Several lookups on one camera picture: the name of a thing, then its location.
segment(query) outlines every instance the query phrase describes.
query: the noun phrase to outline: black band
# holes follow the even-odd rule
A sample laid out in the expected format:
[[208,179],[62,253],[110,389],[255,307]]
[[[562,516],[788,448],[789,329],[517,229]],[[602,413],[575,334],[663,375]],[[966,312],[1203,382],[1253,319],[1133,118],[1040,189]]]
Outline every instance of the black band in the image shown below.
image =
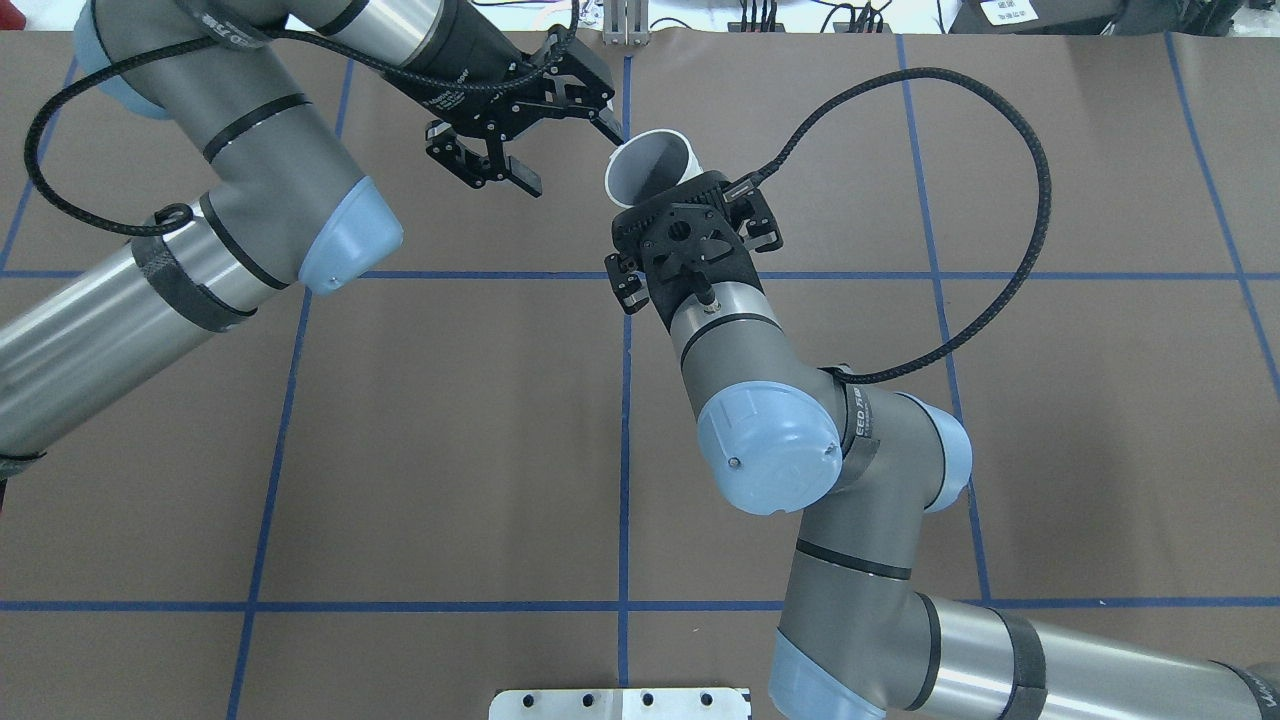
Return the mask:
[[22,457],[13,457],[9,455],[0,455],[0,478],[12,478],[18,473],[26,470],[32,462],[44,457],[45,454],[40,455],[24,455]]
[[938,684],[938,667],[942,666],[942,624],[938,621],[938,609],[929,600],[929,596],[915,594],[924,603],[924,612],[929,616],[929,667],[924,671],[924,684],[920,685],[920,693],[915,696],[911,705],[902,708],[909,712],[919,710],[929,701],[929,696],[933,694],[933,685]]
[[723,318],[716,318],[714,320],[698,328],[698,331],[694,332],[694,336],[689,338],[689,342],[685,343],[685,348],[680,351],[680,366],[685,365],[685,357],[689,355],[689,351],[694,347],[694,343],[698,342],[698,338],[714,331],[716,328],[723,325],[724,323],[732,323],[733,320],[760,320],[762,323],[768,323],[778,328],[780,331],[782,329],[782,327],[778,325],[778,323],[776,323],[774,320],[765,318],[764,315],[756,315],[754,313],[739,313],[736,315],[724,315]]
[[178,264],[173,251],[159,237],[134,237],[129,242],[133,261],[151,283],[156,295],[164,299],[179,315],[211,333],[224,333],[251,318],[257,310],[244,313],[227,305],[207,287],[196,284]]
[[316,28],[320,35],[337,35],[351,24],[351,20],[356,19],[356,15],[365,10],[365,5],[369,5],[369,0],[351,0],[351,5],[347,9],[338,13],[338,17],[326,22],[325,24]]
[[1228,665],[1226,662],[1219,662],[1219,665],[1226,667],[1231,673],[1235,673],[1235,675],[1244,680],[1244,684],[1249,687],[1249,692],[1253,693],[1253,700],[1258,702],[1258,712],[1262,714],[1262,720],[1280,720],[1280,688],[1276,688],[1266,678],[1260,676],[1257,673],[1251,673],[1243,667]]
[[288,110],[289,108],[297,108],[298,105],[310,105],[311,101],[302,92],[294,95],[285,95],[284,97],[276,97],[270,102],[259,105],[257,108],[244,113],[239,119],[233,120],[229,126],[224,127],[212,140],[205,145],[204,155],[205,161],[212,163],[214,158],[232,143],[233,140],[244,135],[253,126],[266,120],[271,115]]
[[1030,620],[1019,615],[1005,615],[991,609],[1009,630],[1014,646],[1014,689],[1009,703],[996,720],[1038,720],[1044,711],[1048,691],[1044,689],[1044,646]]
[[808,555],[809,557],[817,557],[824,562],[831,562],[832,565],[840,565],[841,568],[847,568],[850,570],[858,570],[859,573],[870,573],[872,575],[879,575],[882,578],[890,578],[892,580],[910,580],[911,569],[899,568],[896,565],[883,565],[881,562],[873,562],[870,560],[863,560],[861,557],[854,557],[852,555],[845,555],[844,552],[836,552],[835,550],[827,550],[819,544],[813,544],[805,539],[796,541],[796,550]]
[[232,237],[227,225],[223,224],[221,218],[219,218],[218,213],[214,211],[214,204],[209,201],[207,192],[200,197],[200,211],[204,213],[205,222],[209,223],[209,228],[214,231],[218,240],[223,241],[223,247],[225,247],[227,251],[232,254],[232,258],[236,258],[236,261],[243,265],[250,274],[257,278],[260,283],[273,290],[284,290],[289,287],[289,283],[275,279],[271,273],[262,269],[262,266],[255,263],[253,259],[248,256],[248,252],[244,252],[244,249],[236,242],[236,238]]

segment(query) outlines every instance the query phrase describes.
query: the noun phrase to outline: sticker label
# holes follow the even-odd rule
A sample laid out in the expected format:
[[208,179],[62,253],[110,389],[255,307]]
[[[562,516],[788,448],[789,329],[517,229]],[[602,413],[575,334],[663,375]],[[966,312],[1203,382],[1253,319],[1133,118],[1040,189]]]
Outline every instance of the sticker label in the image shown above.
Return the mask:
[[1032,0],[987,0],[982,4],[982,12],[993,26],[1011,26],[1039,19]]

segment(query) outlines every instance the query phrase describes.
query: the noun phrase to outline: gray robot arm segment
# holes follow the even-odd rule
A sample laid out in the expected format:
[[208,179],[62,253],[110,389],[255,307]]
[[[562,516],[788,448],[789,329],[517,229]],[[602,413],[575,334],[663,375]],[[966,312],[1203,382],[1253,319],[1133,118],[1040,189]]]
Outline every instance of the gray robot arm segment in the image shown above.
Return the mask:
[[[969,480],[973,456],[963,428],[910,396],[845,386],[836,382],[840,373],[804,366],[754,268],[741,263],[750,264],[749,237],[737,232],[746,224],[733,222],[741,219],[735,187],[709,182],[723,178],[718,173],[681,178],[660,158],[631,167],[622,161],[630,152],[631,145],[617,151],[607,187],[653,184],[621,182],[616,172],[666,179],[614,220],[618,252],[605,260],[614,293],[627,313],[652,301],[671,331],[700,445],[726,498],[748,511],[804,507],[769,688],[783,715],[879,720],[893,707],[956,720],[1277,717],[1275,679],[1263,676],[1274,667],[1178,659],[915,593],[910,577],[923,515],[951,505]],[[695,222],[718,215],[727,220],[718,231]],[[695,237],[705,241],[699,233],[707,232],[740,245],[723,254],[705,252],[714,243],[681,250]],[[716,442],[703,442],[714,398],[759,382],[808,396],[835,423],[842,455],[835,482],[824,477],[820,443],[797,448],[778,439],[812,433],[803,404],[737,398],[726,411],[732,421],[716,428]],[[758,415],[769,415],[764,429],[778,437],[744,434],[740,425]],[[753,445],[791,457],[773,465],[756,457],[762,477],[736,477],[728,468],[741,457],[721,450]],[[751,488],[746,501],[744,482]]]

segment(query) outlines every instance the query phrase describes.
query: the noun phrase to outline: blue tape line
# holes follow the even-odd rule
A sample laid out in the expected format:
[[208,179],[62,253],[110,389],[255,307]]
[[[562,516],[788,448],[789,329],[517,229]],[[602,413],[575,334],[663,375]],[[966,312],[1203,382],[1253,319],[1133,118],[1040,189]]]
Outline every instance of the blue tape line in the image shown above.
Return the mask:
[[333,123],[333,133],[342,138],[342,131],[347,127],[347,100],[351,97],[351,77],[356,70],[356,61],[347,60],[347,72],[342,76],[342,97],[338,100],[338,119]]
[[[77,278],[84,270],[0,270],[0,278]],[[943,281],[1007,281],[1012,273],[1004,270],[942,270]],[[559,270],[370,270],[364,279],[425,281],[604,281],[605,273]],[[1244,273],[1253,282],[1280,281],[1280,273]],[[1235,273],[1092,273],[1036,272],[1033,281],[1228,281]],[[765,281],[932,281],[933,273],[923,270],[776,270],[760,273]]]
[[0,270],[0,278],[78,278],[83,270]]
[[1106,607],[1280,607],[1271,597],[1060,597],[984,600],[997,610],[1078,610]]
[[622,58],[622,140],[631,140],[631,55]]
[[[622,138],[631,140],[631,55],[622,59]],[[622,421],[618,459],[618,687],[631,683],[631,315],[622,316]]]
[[243,602],[0,600],[0,612],[243,612]]
[[1276,359],[1271,354],[1271,342],[1267,340],[1266,328],[1262,327],[1258,306],[1253,302],[1253,292],[1249,290],[1249,281],[1244,275],[1244,265],[1240,263],[1240,252],[1235,246],[1231,225],[1226,222],[1222,199],[1217,193],[1217,183],[1213,182],[1213,173],[1208,169],[1208,159],[1204,156],[1199,133],[1196,131],[1196,119],[1192,118],[1192,105],[1187,97],[1187,87],[1183,85],[1183,72],[1178,65],[1178,53],[1174,50],[1172,33],[1165,33],[1165,50],[1169,53],[1169,65],[1174,70],[1174,85],[1178,87],[1178,100],[1183,104],[1183,118],[1187,120],[1187,132],[1190,135],[1192,147],[1196,150],[1196,160],[1199,161],[1201,174],[1204,176],[1210,200],[1213,201],[1213,214],[1217,215],[1217,224],[1222,229],[1222,241],[1226,242],[1226,252],[1231,256],[1231,266],[1235,268],[1235,277],[1240,283],[1240,295],[1244,296],[1244,305],[1249,310],[1249,320],[1253,322],[1253,333],[1258,338],[1258,345],[1262,347],[1262,357],[1267,364],[1267,372],[1271,374],[1271,388],[1276,393],[1276,400],[1280,400],[1280,370],[1276,369]]
[[266,484],[266,501],[262,506],[262,524],[257,532],[257,550],[253,553],[253,574],[250,578],[248,601],[244,605],[244,623],[241,628],[241,643],[236,655],[236,673],[232,676],[230,697],[227,702],[227,717],[234,720],[239,711],[241,689],[244,687],[244,670],[248,666],[250,646],[253,641],[253,620],[257,612],[257,598],[262,589],[262,568],[266,565],[266,544],[271,537],[271,520],[275,515],[275,496],[280,487],[280,470],[284,468],[284,442],[289,434],[289,420],[293,418],[293,398],[298,388],[298,365],[302,360],[303,340],[307,334],[307,322],[311,318],[311,291],[302,295],[302,311],[298,314],[298,331],[293,338],[293,357],[289,360],[289,375],[284,389],[284,407],[280,410],[280,425],[275,434],[275,454],[271,459],[271,475]]
[[[72,83],[72,78],[76,77],[76,58],[72,58],[69,65],[67,65],[67,74],[63,77],[63,87]],[[36,147],[36,160],[41,161],[45,159],[45,151],[49,150],[49,142],[54,138],[54,131],[58,129],[58,118],[63,114],[61,110],[54,113],[54,117],[49,119],[49,127],[45,128],[45,137],[40,140],[40,146]],[[18,197],[18,206],[13,211],[13,219],[9,222],[9,232],[4,237],[4,247],[0,247],[0,270],[4,270],[9,264],[9,255],[13,254],[13,243],[18,240],[18,228],[22,227],[22,217],[27,214],[27,202],[31,200],[31,193],[36,187],[27,179],[27,184],[22,188],[22,195]]]
[[302,601],[259,602],[257,612],[352,612],[352,614],[492,614],[492,612],[617,612],[618,603],[607,601]]
[[361,278],[383,281],[607,281],[603,272],[553,270],[370,270]]
[[[901,35],[895,36],[897,41],[897,67],[906,69],[906,42]],[[920,135],[915,124],[915,106],[911,102],[911,83],[902,83],[902,104],[906,109],[906,129],[911,141],[911,160],[915,163],[915,191],[920,199],[920,218],[924,223],[924,246],[929,256],[929,275],[933,281],[933,305],[938,314],[938,333],[942,341],[951,338],[951,328],[947,323],[946,297],[942,291],[942,268],[938,263],[938,247],[933,237],[933,214],[929,211],[929,191],[924,179],[924,158],[920,152]],[[955,357],[947,355],[943,361],[947,368],[947,384],[951,389],[951,407],[956,420],[964,424],[964,406],[960,404],[960,380],[956,377]],[[969,530],[973,538],[974,566],[978,571],[978,591],[982,597],[991,597],[991,579],[987,574],[987,550],[982,539],[982,518],[978,512],[978,493],[974,489],[973,479],[969,480]]]
[[632,612],[781,612],[781,600],[636,600]]

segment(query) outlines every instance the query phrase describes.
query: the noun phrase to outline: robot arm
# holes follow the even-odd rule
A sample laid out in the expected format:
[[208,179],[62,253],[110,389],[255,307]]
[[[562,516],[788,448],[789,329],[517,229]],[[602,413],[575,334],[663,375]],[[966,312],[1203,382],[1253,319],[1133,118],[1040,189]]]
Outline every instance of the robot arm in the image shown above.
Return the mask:
[[1265,676],[1275,667],[1171,657],[914,592],[923,515],[966,486],[968,436],[914,397],[800,363],[750,259],[749,249],[781,246],[776,219],[755,183],[698,172],[669,131],[614,152],[605,184],[628,209],[605,266],[622,307],[652,301],[671,332],[724,497],[755,514],[804,509],[769,684],[783,715],[1280,716]]
[[[566,36],[553,29],[538,53],[522,54],[466,0],[90,0],[76,27],[90,73],[209,35],[223,45],[102,86],[131,110],[175,120],[221,182],[189,202],[189,223],[131,238],[0,328],[0,478],[294,281],[333,292],[401,245],[403,229],[372,179],[262,46],[257,28],[278,31],[289,14],[389,67],[445,81],[524,77]],[[621,142],[599,58],[572,41],[548,72],[499,94],[396,82],[451,123],[433,127],[430,156],[471,186],[511,179],[536,195],[538,176],[502,142],[539,118],[581,117]],[[457,135],[484,137],[489,155],[466,150]]]

